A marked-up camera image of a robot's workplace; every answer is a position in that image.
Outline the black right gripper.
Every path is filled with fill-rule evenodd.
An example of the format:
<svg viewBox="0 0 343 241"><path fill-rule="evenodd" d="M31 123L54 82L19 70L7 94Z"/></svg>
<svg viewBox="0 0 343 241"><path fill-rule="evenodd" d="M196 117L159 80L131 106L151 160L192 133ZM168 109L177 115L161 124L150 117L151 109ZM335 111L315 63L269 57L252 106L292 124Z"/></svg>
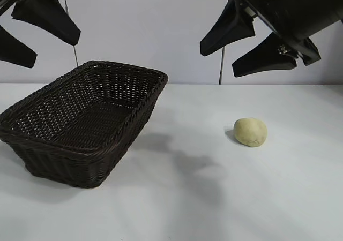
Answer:
<svg viewBox="0 0 343 241"><path fill-rule="evenodd" d="M255 13L271 34L233 64L235 77L272 71L292 70L301 58L308 66L321 59L310 37L342 20L342 0L228 0L220 17L200 41L200 54L208 56L222 47L255 36Z"/></svg>

